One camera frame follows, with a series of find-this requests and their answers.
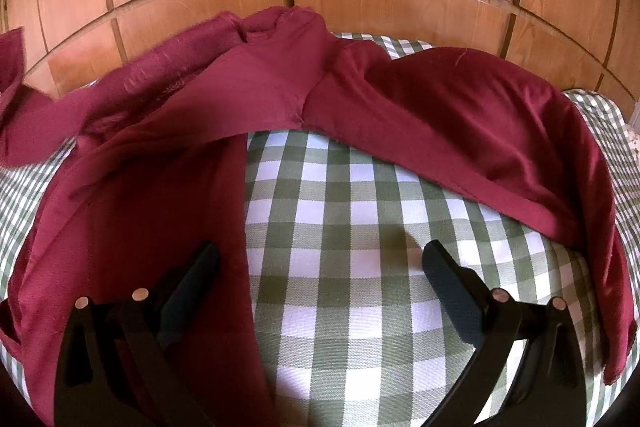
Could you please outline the dark red garment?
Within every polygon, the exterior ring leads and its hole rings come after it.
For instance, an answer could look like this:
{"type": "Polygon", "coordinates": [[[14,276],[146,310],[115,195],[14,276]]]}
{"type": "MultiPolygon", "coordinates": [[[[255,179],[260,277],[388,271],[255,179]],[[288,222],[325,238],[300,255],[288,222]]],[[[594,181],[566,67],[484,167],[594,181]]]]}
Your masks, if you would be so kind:
{"type": "Polygon", "coordinates": [[[311,10],[231,13],[53,100],[1,38],[1,358],[55,426],[82,297],[153,288],[198,245],[221,276],[170,359],[212,426],[287,426],[250,301],[247,140],[308,132],[526,225],[585,260],[606,385],[639,362],[639,168],[620,110],[491,54],[334,35],[311,10]]]}

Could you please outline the green white checkered bedsheet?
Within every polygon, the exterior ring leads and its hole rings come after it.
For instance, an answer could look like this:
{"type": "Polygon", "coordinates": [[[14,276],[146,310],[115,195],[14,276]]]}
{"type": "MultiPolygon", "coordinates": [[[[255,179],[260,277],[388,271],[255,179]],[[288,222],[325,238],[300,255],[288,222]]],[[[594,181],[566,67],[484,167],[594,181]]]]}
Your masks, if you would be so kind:
{"type": "Polygon", "coordinates": [[[324,136],[250,136],[247,263],[257,341],[288,426],[416,426],[472,347],[421,269],[439,239],[490,286],[570,306],[596,423],[631,377],[606,385],[586,262],[526,225],[324,136]]]}

